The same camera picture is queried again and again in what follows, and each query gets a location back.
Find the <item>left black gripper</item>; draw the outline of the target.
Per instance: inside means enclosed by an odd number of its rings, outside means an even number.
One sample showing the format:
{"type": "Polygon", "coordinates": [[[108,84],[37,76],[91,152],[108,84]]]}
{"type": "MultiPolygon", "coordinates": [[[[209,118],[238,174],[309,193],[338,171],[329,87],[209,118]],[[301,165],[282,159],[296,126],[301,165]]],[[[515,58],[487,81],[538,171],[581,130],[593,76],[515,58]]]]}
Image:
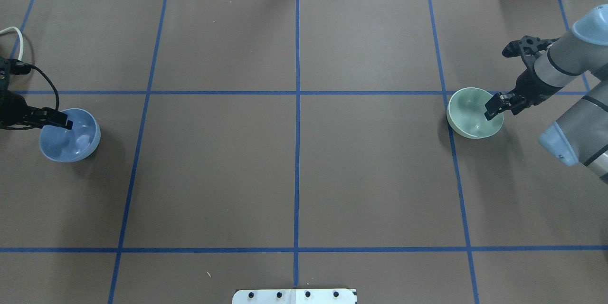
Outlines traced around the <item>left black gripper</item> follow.
{"type": "Polygon", "coordinates": [[[73,121],[61,111],[47,111],[42,116],[35,115],[37,109],[28,106],[25,98],[8,91],[1,94],[0,128],[3,130],[29,130],[43,126],[72,130],[73,121]]]}

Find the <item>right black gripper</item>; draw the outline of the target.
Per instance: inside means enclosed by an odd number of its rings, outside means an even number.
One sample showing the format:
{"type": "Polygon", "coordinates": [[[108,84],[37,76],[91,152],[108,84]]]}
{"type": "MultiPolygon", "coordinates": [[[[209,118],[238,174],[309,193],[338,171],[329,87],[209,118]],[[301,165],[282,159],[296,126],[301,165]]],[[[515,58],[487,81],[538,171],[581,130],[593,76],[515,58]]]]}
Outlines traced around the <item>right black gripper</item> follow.
{"type": "Polygon", "coordinates": [[[484,117],[493,120],[504,111],[517,115],[532,106],[540,105],[546,100],[547,84],[535,72],[526,70],[515,81],[515,88],[508,93],[495,93],[485,104],[484,117]]]}

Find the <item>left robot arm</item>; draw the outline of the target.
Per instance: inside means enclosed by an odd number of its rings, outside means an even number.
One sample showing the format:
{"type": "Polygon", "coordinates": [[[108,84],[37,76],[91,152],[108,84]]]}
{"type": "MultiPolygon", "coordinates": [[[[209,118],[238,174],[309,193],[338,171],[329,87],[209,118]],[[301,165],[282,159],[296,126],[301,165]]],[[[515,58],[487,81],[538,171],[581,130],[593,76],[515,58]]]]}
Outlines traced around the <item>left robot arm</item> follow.
{"type": "Polygon", "coordinates": [[[2,130],[25,131],[43,129],[44,126],[61,127],[67,130],[73,128],[73,122],[69,120],[67,114],[59,111],[58,90],[43,70],[15,58],[2,57],[0,73],[0,125],[2,130]],[[28,105],[22,95],[8,89],[11,76],[27,75],[32,70],[38,72],[52,88],[55,96],[55,107],[32,107],[28,105]]]}

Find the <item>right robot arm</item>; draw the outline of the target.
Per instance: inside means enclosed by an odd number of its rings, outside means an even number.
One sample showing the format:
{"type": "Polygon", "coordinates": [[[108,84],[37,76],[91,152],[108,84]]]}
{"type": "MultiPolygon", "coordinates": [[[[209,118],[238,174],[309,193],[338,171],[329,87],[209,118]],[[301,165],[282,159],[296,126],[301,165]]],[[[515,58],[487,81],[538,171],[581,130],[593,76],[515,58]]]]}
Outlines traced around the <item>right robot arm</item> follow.
{"type": "Polygon", "coordinates": [[[541,135],[539,144],[566,166],[583,165],[607,182],[608,23],[606,4],[597,5],[578,19],[560,38],[523,36],[509,42],[502,55],[519,57],[525,66],[514,88],[497,92],[485,103],[484,116],[493,120],[503,112],[518,115],[591,74],[597,83],[579,91],[579,99],[556,118],[541,135]]]}

